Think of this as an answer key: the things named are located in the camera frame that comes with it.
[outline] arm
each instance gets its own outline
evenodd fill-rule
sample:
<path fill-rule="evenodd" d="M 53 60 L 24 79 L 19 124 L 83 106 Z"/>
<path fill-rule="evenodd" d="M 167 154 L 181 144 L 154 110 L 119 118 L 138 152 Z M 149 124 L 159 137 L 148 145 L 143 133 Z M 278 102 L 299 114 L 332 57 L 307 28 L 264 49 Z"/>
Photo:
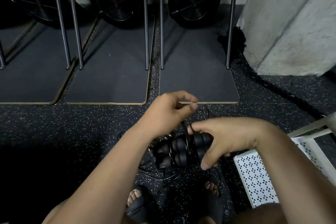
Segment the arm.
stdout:
<path fill-rule="evenodd" d="M 256 149 L 288 223 L 336 223 L 336 188 L 278 127 L 253 118 L 216 118 L 192 128 L 214 136 L 203 169 L 229 152 Z"/>
<path fill-rule="evenodd" d="M 141 158 L 156 137 L 174 130 L 196 111 L 180 100 L 198 99 L 180 91 L 159 96 L 92 171 L 48 224 L 120 223 Z"/>

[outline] white perforated step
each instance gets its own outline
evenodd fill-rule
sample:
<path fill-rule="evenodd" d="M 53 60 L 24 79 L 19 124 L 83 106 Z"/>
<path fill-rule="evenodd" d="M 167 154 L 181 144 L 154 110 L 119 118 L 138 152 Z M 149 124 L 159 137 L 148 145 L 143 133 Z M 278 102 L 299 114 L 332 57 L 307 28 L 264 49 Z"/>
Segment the white perforated step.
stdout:
<path fill-rule="evenodd" d="M 300 150 L 321 170 L 321 172 L 336 186 L 336 170 L 310 137 L 295 137 L 292 140 Z M 272 186 L 270 177 L 263 161 L 255 150 L 247 151 L 234 157 L 240 178 L 253 208 L 270 202 L 278 203 L 278 197 Z"/>

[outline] white concrete pillar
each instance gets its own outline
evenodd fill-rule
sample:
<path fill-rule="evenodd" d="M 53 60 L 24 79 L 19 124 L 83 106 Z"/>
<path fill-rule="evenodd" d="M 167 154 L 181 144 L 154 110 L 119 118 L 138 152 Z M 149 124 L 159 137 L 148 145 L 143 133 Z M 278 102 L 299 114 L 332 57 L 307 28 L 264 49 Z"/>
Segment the white concrete pillar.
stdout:
<path fill-rule="evenodd" d="M 247 0 L 238 26 L 260 75 L 321 75 L 336 64 L 336 0 Z"/>

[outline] black slide sandal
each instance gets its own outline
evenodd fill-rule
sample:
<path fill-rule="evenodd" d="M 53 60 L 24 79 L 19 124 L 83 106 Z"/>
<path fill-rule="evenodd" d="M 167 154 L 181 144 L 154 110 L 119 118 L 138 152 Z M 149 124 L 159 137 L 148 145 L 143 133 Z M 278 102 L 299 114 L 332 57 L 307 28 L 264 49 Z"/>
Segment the black slide sandal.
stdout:
<path fill-rule="evenodd" d="M 209 216 L 216 224 L 222 223 L 224 205 L 220 196 L 216 196 L 212 191 L 204 188 L 199 202 L 201 202 L 199 205 L 199 218 Z"/>
<path fill-rule="evenodd" d="M 135 186 L 133 190 L 138 189 L 141 191 L 141 196 L 136 198 L 130 207 L 126 208 L 126 215 L 138 223 L 149 222 L 149 192 L 143 186 Z"/>

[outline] speckled rubber flooring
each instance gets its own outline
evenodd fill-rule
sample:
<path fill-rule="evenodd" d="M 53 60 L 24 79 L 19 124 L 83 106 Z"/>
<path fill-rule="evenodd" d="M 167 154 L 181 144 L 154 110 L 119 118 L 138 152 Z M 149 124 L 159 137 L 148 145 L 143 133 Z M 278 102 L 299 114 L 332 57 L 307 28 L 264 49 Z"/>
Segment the speckled rubber flooring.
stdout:
<path fill-rule="evenodd" d="M 148 102 L 143 106 L 68 105 L 64 96 L 50 106 L 0 106 L 0 223 L 41 223 L 46 214 L 68 198 L 99 161 L 116 144 L 118 135 L 143 115 L 158 95 L 159 26 L 150 69 Z M 214 116 L 250 116 L 268 120 L 285 132 L 314 121 L 305 111 L 254 82 L 246 65 L 233 61 L 232 73 L 240 95 L 238 104 L 199 105 L 187 123 Z M 335 84 L 327 78 L 277 78 L 316 108 L 336 111 Z M 318 144 L 336 164 L 336 145 L 330 137 Z M 231 158 L 222 159 L 217 170 L 187 169 L 169 183 L 137 174 L 135 183 L 145 185 L 157 200 L 159 223 L 193 223 L 195 196 L 201 184 L 220 182 L 223 221 L 250 207 Z"/>

